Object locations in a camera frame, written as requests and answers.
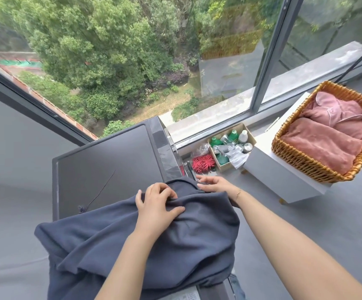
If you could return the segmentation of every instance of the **glass pane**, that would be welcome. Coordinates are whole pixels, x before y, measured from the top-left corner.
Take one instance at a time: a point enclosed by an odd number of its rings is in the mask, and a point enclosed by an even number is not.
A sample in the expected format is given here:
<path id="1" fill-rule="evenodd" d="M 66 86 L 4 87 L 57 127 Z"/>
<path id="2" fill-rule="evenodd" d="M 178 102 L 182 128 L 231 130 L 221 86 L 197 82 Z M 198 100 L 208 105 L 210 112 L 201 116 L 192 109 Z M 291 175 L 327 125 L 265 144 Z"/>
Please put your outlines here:
<path id="1" fill-rule="evenodd" d="M 362 55 L 362 0 L 304 0 L 263 102 Z"/>
<path id="2" fill-rule="evenodd" d="M 247 110 L 282 1 L 0 0 L 0 72 L 97 136 L 218 105 L 197 131 Z"/>

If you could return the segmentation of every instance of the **wicker basket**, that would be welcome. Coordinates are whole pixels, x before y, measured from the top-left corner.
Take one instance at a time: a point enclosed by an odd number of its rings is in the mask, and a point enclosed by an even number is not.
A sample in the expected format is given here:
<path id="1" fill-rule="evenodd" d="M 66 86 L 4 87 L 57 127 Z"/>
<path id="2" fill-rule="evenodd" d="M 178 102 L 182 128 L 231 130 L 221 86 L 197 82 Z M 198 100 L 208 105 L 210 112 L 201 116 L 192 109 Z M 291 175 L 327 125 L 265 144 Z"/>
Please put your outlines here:
<path id="1" fill-rule="evenodd" d="M 336 171 L 333 171 L 328 166 L 324 166 L 320 162 L 314 160 L 303 152 L 297 150 L 293 146 L 285 143 L 280 139 L 282 135 L 285 135 L 288 131 L 290 124 L 299 118 L 300 113 L 306 108 L 306 106 L 315 99 L 317 92 L 325 91 L 333 94 L 340 100 L 356 101 L 362 107 L 362 94 L 354 90 L 350 90 L 341 85 L 325 81 L 321 83 L 313 91 L 311 95 L 295 110 L 295 112 L 285 121 L 281 126 L 281 129 L 275 135 L 271 149 L 281 159 L 292 165 L 299 171 L 308 175 L 318 182 L 330 182 L 335 183 L 339 181 L 350 181 L 353 180 L 355 175 L 362 168 L 362 151 L 358 154 L 356 159 L 353 161 L 353 167 L 345 174 L 341 175 Z"/>

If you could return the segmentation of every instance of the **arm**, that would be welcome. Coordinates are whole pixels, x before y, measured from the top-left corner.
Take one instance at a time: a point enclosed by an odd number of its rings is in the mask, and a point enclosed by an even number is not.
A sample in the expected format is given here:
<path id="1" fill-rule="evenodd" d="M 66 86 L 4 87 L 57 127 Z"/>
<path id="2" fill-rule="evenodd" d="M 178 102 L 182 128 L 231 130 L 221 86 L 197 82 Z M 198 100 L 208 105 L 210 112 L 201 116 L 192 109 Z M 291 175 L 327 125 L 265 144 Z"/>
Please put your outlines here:
<path id="1" fill-rule="evenodd" d="M 157 238 L 185 208 L 176 207 L 166 211 L 168 197 L 177 194 L 164 183 L 148 187 L 145 200 L 141 200 L 139 190 L 135 203 L 138 207 L 138 220 L 135 230 L 128 236 L 118 255 L 117 261 L 102 285 L 95 300 L 138 300 L 142 290 L 146 261 Z"/>
<path id="2" fill-rule="evenodd" d="M 226 191 L 294 300 L 362 299 L 362 285 L 310 238 L 223 177 L 197 176 L 204 191 Z"/>

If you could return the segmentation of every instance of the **red decoration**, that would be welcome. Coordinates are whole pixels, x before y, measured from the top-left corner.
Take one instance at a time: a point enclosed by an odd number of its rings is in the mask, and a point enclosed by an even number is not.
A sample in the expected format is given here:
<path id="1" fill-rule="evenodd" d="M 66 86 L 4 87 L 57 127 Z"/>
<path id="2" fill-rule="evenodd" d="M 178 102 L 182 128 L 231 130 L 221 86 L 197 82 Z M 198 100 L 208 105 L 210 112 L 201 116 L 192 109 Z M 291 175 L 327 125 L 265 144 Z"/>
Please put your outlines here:
<path id="1" fill-rule="evenodd" d="M 192 169 L 198 174 L 209 171 L 214 166 L 216 166 L 216 162 L 210 154 L 192 159 Z"/>

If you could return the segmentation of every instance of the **cardboard box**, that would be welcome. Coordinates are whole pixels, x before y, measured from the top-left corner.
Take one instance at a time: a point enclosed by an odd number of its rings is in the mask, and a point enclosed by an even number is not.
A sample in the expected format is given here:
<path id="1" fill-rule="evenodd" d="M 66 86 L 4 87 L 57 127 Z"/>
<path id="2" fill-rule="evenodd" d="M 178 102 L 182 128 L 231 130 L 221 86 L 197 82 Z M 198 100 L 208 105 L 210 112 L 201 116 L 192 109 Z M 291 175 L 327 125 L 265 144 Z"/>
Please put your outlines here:
<path id="1" fill-rule="evenodd" d="M 248 142 L 255 145 L 256 144 L 256 140 L 254 139 L 253 135 L 251 134 L 251 132 L 247 129 L 247 127 L 243 124 L 243 123 L 239 123 L 238 125 L 235 125 L 227 130 L 222 131 L 221 133 L 215 135 L 215 136 L 211 136 L 210 138 L 207 139 L 208 143 L 210 143 L 210 139 L 212 137 L 216 137 L 217 139 L 220 139 L 223 135 L 229 135 L 231 133 L 232 130 L 236 130 L 238 134 L 240 134 L 243 130 L 247 130 L 248 131 Z M 214 151 L 212 149 L 212 147 L 210 146 L 209 151 L 211 153 L 211 155 L 214 158 L 214 161 L 216 162 L 216 166 L 217 166 L 217 170 L 218 171 L 224 171 L 230 168 L 234 168 L 231 164 L 231 162 L 228 162 L 224 165 L 220 165 L 220 163 L 218 162 L 216 155 L 214 154 Z"/>

